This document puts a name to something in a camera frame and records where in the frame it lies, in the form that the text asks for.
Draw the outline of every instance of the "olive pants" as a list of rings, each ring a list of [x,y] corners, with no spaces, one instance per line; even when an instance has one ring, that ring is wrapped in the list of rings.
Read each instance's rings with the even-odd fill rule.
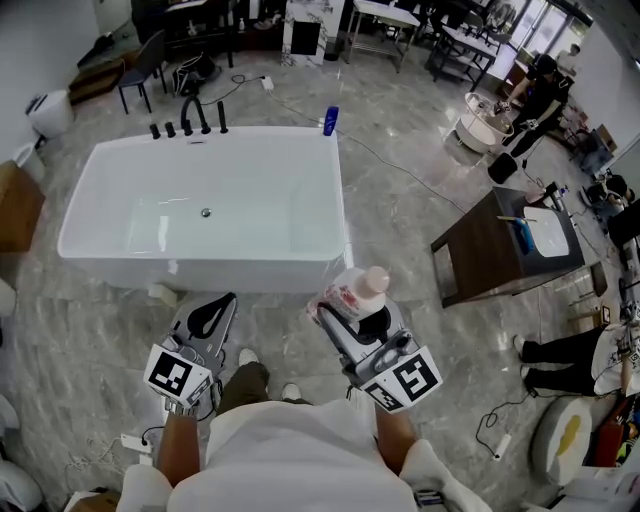
[[[269,372],[263,364],[252,362],[241,366],[224,387],[216,416],[241,405],[268,402],[270,400],[267,395],[268,383]],[[311,405],[302,399],[283,400],[283,402]]]

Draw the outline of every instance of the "black faucet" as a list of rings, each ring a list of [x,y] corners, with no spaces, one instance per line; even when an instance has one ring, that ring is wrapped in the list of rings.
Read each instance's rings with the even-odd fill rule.
[[[198,116],[200,117],[200,125],[202,126],[202,134],[206,135],[207,133],[211,132],[211,128],[207,124],[207,120],[204,117],[202,104],[195,94],[189,96],[182,105],[182,113],[180,114],[180,126],[184,130],[185,135],[191,135],[191,133],[193,133],[191,130],[191,123],[187,119],[187,112],[189,110],[189,105],[191,105],[191,102],[194,102],[196,104]]]

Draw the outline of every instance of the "desk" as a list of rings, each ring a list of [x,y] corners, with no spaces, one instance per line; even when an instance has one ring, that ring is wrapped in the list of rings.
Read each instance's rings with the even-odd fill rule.
[[[411,46],[411,42],[413,41],[413,36],[416,33],[416,31],[414,30],[407,40],[407,44],[403,50],[398,46],[398,37],[400,36],[400,31],[403,28],[419,27],[420,22],[413,14],[405,11],[404,9],[398,9],[397,7],[390,7],[384,4],[369,2],[367,0],[354,0],[353,10],[351,11],[351,19],[349,20],[349,27],[347,28],[347,43],[349,43],[349,34],[351,33],[351,26],[353,25],[353,19],[355,18],[356,12],[358,13],[358,21],[356,23],[355,31],[353,32],[353,37],[351,38],[349,51],[345,54],[346,63],[349,64],[349,62],[351,61],[351,53],[353,52],[353,49],[356,48],[358,50],[366,50],[375,53],[382,53],[384,55],[399,57],[396,71],[400,73],[402,61],[406,57],[409,51],[409,46]],[[398,30],[398,34],[396,35],[396,39],[393,43],[392,49],[386,49],[357,42],[358,31],[360,30],[360,22],[365,15],[375,16],[380,22],[392,27],[398,27],[400,29]]]
[[[473,57],[469,57],[466,53],[473,53]],[[437,81],[440,75],[447,74],[460,78],[462,80],[470,80],[473,84],[471,92],[476,90],[482,77],[486,74],[489,67],[495,62],[497,57],[496,50],[491,49],[481,40],[475,37],[466,36],[450,27],[442,27],[442,34],[436,47],[431,52],[429,60],[424,65],[425,69],[436,63],[435,59],[440,58],[439,65],[434,65],[433,81]],[[478,59],[484,58],[486,64],[482,64]],[[471,69],[480,71],[480,74],[474,78],[469,73]]]
[[[497,217],[522,217],[525,193],[494,187],[478,204],[431,244],[434,254],[449,250],[455,290],[442,306],[495,295],[516,295],[584,265],[580,243],[566,211],[557,212],[569,254],[545,258],[537,248],[524,253],[515,228]]]

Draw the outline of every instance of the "hand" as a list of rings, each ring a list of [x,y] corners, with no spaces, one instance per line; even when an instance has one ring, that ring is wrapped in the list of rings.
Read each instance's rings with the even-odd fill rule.
[[[527,130],[535,130],[538,128],[538,120],[537,119],[527,119],[524,123],[522,123]]]

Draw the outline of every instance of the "gray marble tile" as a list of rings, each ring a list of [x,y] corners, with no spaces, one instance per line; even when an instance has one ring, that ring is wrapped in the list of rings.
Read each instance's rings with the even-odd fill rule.
[[[429,245],[462,212],[347,137],[404,167],[464,210],[487,193],[492,186],[487,175],[492,157],[460,146],[451,133],[464,111],[468,85],[434,83],[422,68],[427,56],[428,52],[415,49],[402,73],[396,74],[387,59],[366,53],[355,54],[351,65],[340,60],[303,69],[281,66],[279,52],[243,52],[237,54],[233,70],[225,68],[219,79],[202,88],[201,97],[222,96],[234,87],[229,78],[242,73],[247,78],[271,76],[273,95],[303,115],[285,109],[253,81],[224,100],[230,126],[314,126],[329,105],[340,107],[338,129],[343,133],[338,139],[349,248],[357,265],[376,264],[389,270],[390,296],[419,342],[431,350],[445,380],[411,411],[414,424],[464,484],[494,510],[513,510],[522,499],[542,503],[555,489],[537,482],[527,461],[531,436],[550,400],[529,399],[505,409],[494,428],[482,430],[482,439],[491,446],[504,433],[513,436],[500,463],[475,441],[483,414],[524,394],[511,338],[516,333],[543,341],[566,336],[568,318],[602,300],[617,311],[620,268],[610,242],[585,213],[574,221],[584,235],[579,238],[587,263],[605,261],[610,289],[603,298],[570,308],[589,286],[584,273],[576,273],[515,297],[442,309]],[[97,485],[118,489],[120,474],[114,468],[134,460],[131,453],[116,447],[122,464],[68,468],[65,477],[64,466],[71,456],[95,457],[120,433],[141,434],[162,423],[161,401],[142,383],[142,370],[150,345],[166,331],[173,311],[142,290],[115,289],[93,279],[61,260],[56,251],[64,213],[93,146],[146,133],[151,122],[178,124],[181,99],[164,95],[157,81],[148,91],[153,114],[135,91],[128,95],[128,116],[117,91],[76,108],[72,129],[41,150],[47,165],[42,183],[47,201],[32,250],[19,259],[0,259],[0,277],[15,283],[18,291],[13,317],[2,321],[0,392],[14,404],[23,424],[19,432],[8,434],[6,445],[12,458],[36,478],[53,508],[65,501],[65,480],[74,490]],[[215,104],[204,109],[215,129]],[[537,178],[545,183],[556,180],[569,189],[568,210],[582,212],[576,191],[588,178],[568,162],[559,145],[543,140],[530,157],[527,172],[531,179],[517,172],[505,186],[535,190]],[[343,397],[347,381],[335,349],[304,314],[310,298],[240,294],[225,347],[223,380],[237,368],[240,350],[250,347],[271,372],[272,398],[280,396],[287,382],[298,384],[313,403]],[[199,431],[204,449],[207,421]]]

